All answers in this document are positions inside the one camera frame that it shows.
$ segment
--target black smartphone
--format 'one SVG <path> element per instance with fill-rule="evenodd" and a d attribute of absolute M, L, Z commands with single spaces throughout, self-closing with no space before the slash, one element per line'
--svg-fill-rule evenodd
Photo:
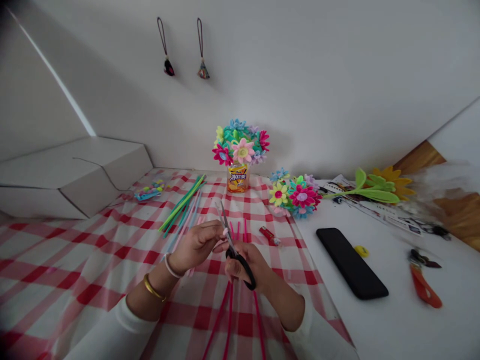
<path fill-rule="evenodd" d="M 385 285 L 340 230 L 318 229 L 316 235 L 357 298 L 370 300 L 388 296 Z"/>

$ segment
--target cardboard box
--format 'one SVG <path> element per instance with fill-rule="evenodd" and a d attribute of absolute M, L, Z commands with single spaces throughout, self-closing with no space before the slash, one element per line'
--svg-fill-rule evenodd
<path fill-rule="evenodd" d="M 118 197 L 115 187 L 127 190 L 152 167 L 143 144 L 83 138 L 0 163 L 0 210 L 19 218 L 91 218 Z"/>

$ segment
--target yellow flower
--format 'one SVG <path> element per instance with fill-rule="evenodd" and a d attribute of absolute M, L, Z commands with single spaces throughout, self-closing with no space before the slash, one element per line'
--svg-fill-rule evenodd
<path fill-rule="evenodd" d="M 402 173 L 401 170 L 394 171 L 393 166 L 387 167 L 383 171 L 380 171 L 377 168 L 373 169 L 374 175 L 382 177 L 386 181 L 392 182 L 395 184 L 395 191 L 393 191 L 393 194 L 397 195 L 401 201 L 409 201 L 410 199 L 405 195 L 414 195 L 416 194 L 416 192 L 413 191 L 412 189 L 405 187 L 406 185 L 410 184 L 412 180 L 404 177 L 400 178 L 399 176 L 401 173 Z"/>
<path fill-rule="evenodd" d="M 224 129 L 221 126 L 217 126 L 216 128 L 216 139 L 219 143 L 224 142 Z"/>
<path fill-rule="evenodd" d="M 272 194 L 272 198 L 270 199 L 271 203 L 274 203 L 276 207 L 282 205 L 282 203 L 286 204 L 289 202 L 287 199 L 287 185 L 282 185 L 279 181 L 273 184 L 273 190 L 270 190 L 270 194 Z"/>

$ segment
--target hand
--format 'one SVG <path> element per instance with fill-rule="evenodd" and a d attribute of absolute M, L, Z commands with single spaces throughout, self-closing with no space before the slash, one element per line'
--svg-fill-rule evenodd
<path fill-rule="evenodd" d="M 236 241 L 233 243 L 236 251 L 242 255 L 253 273 L 253 277 L 256 281 L 256 288 L 259 293 L 265 294 L 272 284 L 272 280 L 276 278 L 275 273 L 265 261 L 264 257 L 257 249 L 257 247 L 251 243 L 244 243 Z M 214 253 L 221 253 L 227 251 L 229 243 L 224 242 L 213 249 Z M 225 265 L 225 274 L 230 282 L 233 282 L 234 278 L 244 280 L 250 284 L 250 278 L 245 271 L 245 268 L 240 264 L 238 260 L 227 258 Z"/>
<path fill-rule="evenodd" d="M 203 263 L 212 252 L 215 244 L 225 239 L 222 223 L 218 220 L 207 221 L 192 227 L 180 239 L 178 247 L 168 257 L 168 264 L 178 275 Z"/>

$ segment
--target hanging ornament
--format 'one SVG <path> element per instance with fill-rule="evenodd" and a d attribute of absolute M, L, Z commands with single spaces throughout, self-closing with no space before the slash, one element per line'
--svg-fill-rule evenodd
<path fill-rule="evenodd" d="M 172 67 L 172 64 L 169 60 L 169 55 L 167 54 L 167 41 L 165 40 L 165 30 L 164 30 L 164 23 L 160 17 L 156 18 L 156 24 L 158 25 L 158 32 L 160 33 L 161 44 L 163 45 L 163 51 L 165 52 L 165 63 L 163 65 L 163 72 L 168 76 L 174 76 L 175 71 Z"/>
<path fill-rule="evenodd" d="M 200 44 L 200 56 L 201 56 L 201 64 L 200 70 L 196 73 L 202 79 L 210 79 L 209 71 L 205 66 L 205 59 L 204 59 L 204 29 L 202 28 L 202 20 L 199 17 L 196 19 L 196 29 L 198 31 L 198 43 Z"/>

